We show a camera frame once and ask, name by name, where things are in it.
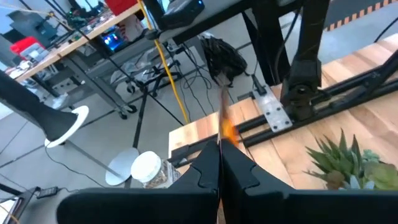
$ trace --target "glass jar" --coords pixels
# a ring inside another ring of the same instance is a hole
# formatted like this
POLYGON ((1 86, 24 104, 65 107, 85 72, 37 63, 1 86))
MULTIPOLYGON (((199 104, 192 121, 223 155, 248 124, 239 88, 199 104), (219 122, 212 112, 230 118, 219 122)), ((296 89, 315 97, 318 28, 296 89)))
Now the glass jar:
POLYGON ((148 151, 139 155, 132 163, 131 176, 146 189, 159 189, 170 187, 181 174, 171 163, 148 151))

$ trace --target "wooden tabletop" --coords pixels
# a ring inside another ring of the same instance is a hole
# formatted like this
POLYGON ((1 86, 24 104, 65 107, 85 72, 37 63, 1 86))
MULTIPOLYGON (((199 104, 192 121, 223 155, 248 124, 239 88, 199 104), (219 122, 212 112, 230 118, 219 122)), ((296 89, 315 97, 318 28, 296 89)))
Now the wooden tabletop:
MULTIPOLYGON (((89 34, 87 34, 87 37, 91 40, 94 39, 96 36, 102 34, 105 32, 107 29, 110 27, 114 26, 115 24, 118 24, 119 22, 123 21, 125 18, 131 16, 132 14, 138 12, 140 10, 140 7, 138 4, 133 5, 126 11, 122 12, 118 16, 111 16, 106 22, 102 23, 98 27, 95 27, 89 34)), ((46 56, 39 64, 37 64, 35 67, 31 68, 30 70, 26 71, 24 74, 21 76, 17 77, 16 80, 19 82, 22 82, 26 80, 27 78, 32 77, 35 75, 37 72, 42 71, 43 69, 47 68, 51 64, 57 62, 60 60, 62 57, 68 55, 70 52, 76 50, 77 48, 81 47, 82 45, 86 44, 88 40, 84 37, 72 42, 69 44, 68 42, 64 42, 61 44, 61 46, 57 49, 52 49, 50 51, 50 54, 46 56)))
MULTIPOLYGON (((322 88, 384 63, 396 49, 398 49, 398 34, 323 65, 322 88)), ((398 78, 398 72, 392 78, 398 78)), ((279 97, 280 86, 275 86, 272 90, 279 97)), ((355 134, 361 149, 372 149, 380 155, 382 161, 398 167, 397 101, 398 92, 394 92, 248 149, 243 145, 239 148, 263 169, 296 189, 325 188, 323 181, 303 173, 306 170, 318 171, 312 164, 305 146, 318 149, 315 138, 322 138, 323 135, 328 136, 332 141, 338 141, 341 129, 346 134, 348 144, 351 144, 355 134)), ((234 124, 240 124, 261 114, 256 102, 252 99, 230 106, 230 113, 234 124)), ((263 125, 242 133, 242 136, 246 138, 267 128, 267 125, 263 125)), ((169 156, 172 150, 195 143, 217 132, 218 115, 216 113, 178 128, 169 134, 169 156)), ((188 166, 185 166, 179 168, 179 171, 184 173, 187 169, 188 166)))

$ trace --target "succulent plant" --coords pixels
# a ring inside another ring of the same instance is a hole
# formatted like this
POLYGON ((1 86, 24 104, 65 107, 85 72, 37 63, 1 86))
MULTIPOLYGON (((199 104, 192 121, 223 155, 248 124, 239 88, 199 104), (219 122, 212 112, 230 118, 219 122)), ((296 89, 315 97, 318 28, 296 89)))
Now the succulent plant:
POLYGON ((308 154, 315 160, 313 163, 324 173, 320 174, 314 171, 306 173, 326 181, 329 189, 338 189, 343 186, 343 181, 349 182, 351 175, 359 178, 363 171, 363 159, 359 151, 359 144, 355 136, 351 147, 347 146, 343 130, 339 145, 325 136, 326 142, 317 140, 321 152, 308 149, 308 154))
POLYGON ((316 139, 321 152, 307 147, 313 163, 323 173, 305 173, 324 180, 328 189, 398 190, 396 167, 381 162, 370 149, 365 149, 362 156, 355 136, 351 147, 347 146, 343 130, 339 145, 326 136, 325 139, 327 143, 316 139))

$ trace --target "white round base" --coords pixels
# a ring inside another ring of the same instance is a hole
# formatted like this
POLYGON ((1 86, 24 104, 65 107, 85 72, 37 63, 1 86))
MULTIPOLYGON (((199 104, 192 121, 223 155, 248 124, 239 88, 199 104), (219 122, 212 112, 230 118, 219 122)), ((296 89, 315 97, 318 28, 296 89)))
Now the white round base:
POLYGON ((70 127, 70 129, 57 140, 50 142, 49 140, 46 139, 44 141, 44 146, 46 146, 47 148, 52 148, 64 143, 70 136, 72 136, 72 134, 74 134, 77 130, 79 130, 80 126, 83 125, 88 116, 89 111, 90 110, 88 109, 87 106, 80 106, 74 109, 72 113, 77 114, 77 119, 75 121, 75 124, 73 124, 72 127, 70 127))
POLYGON ((131 176, 131 165, 138 157, 138 150, 131 148, 120 152, 112 161, 109 163, 109 168, 114 170, 116 173, 121 175, 122 178, 113 175, 111 172, 106 171, 105 181, 110 186, 116 186, 125 182, 131 176))

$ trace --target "black backpack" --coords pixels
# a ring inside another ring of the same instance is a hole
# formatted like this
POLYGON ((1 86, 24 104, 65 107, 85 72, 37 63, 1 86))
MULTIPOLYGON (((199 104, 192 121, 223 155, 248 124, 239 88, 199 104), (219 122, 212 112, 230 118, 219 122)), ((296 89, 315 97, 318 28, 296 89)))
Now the black backpack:
POLYGON ((219 86, 217 76, 224 73, 233 87, 234 77, 244 73, 248 64, 241 54, 222 39, 206 37, 201 39, 211 79, 219 86))

